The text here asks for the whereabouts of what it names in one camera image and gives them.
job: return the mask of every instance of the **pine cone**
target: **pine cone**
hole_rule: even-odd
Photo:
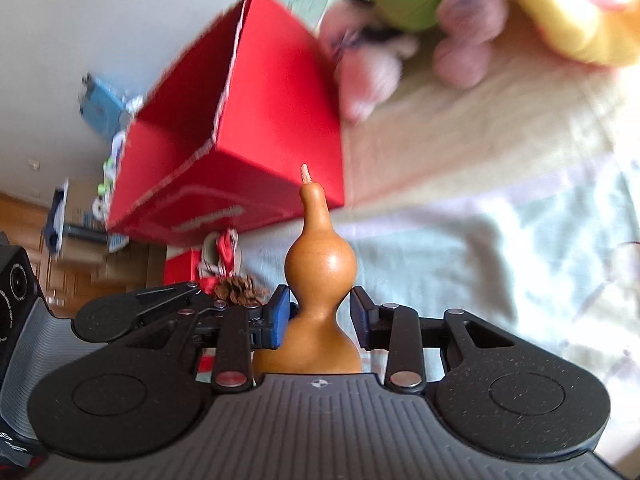
[[[268,293],[267,290],[256,286],[251,276],[222,278],[213,290],[213,296],[218,300],[241,306],[263,305]]]

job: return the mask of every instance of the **bed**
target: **bed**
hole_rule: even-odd
[[[283,0],[315,27],[332,0]],[[512,9],[489,77],[439,83],[427,34],[391,101],[345,126],[347,203],[333,212],[377,303],[441,317],[464,308],[588,368],[612,415],[598,453],[640,474],[640,68],[551,53]],[[241,236],[244,270],[269,286],[300,222]],[[353,336],[348,310],[338,311]],[[427,351],[431,379],[442,375]],[[384,352],[363,354],[384,369]]]

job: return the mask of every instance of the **stuffed toy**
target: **stuffed toy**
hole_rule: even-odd
[[[490,41],[504,30],[507,0],[442,0],[436,16],[448,37],[437,44],[433,70],[444,82],[467,89],[484,79]]]
[[[516,0],[551,49],[620,67],[640,61],[640,0]]]
[[[418,49],[414,33],[437,25],[447,38],[434,53],[435,73],[457,88],[476,85],[506,17],[505,0],[339,0],[322,18],[319,42],[336,64],[341,115],[359,123],[388,100],[402,61]]]

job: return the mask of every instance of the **ridged plastic surface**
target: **ridged plastic surface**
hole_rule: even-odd
[[[66,431],[61,424],[60,431]],[[30,480],[609,480],[584,454],[556,464],[485,456],[445,430],[427,402],[384,390],[371,374],[267,376],[219,398],[168,448],[117,463],[51,456]]]
[[[0,415],[14,431],[35,439],[27,418],[27,402],[41,378],[56,368],[102,348],[71,330],[71,320],[53,317],[38,298],[15,345],[0,391]]]

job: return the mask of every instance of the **yellow plush toy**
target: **yellow plush toy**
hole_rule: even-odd
[[[640,0],[516,0],[551,49],[584,63],[640,62]]]

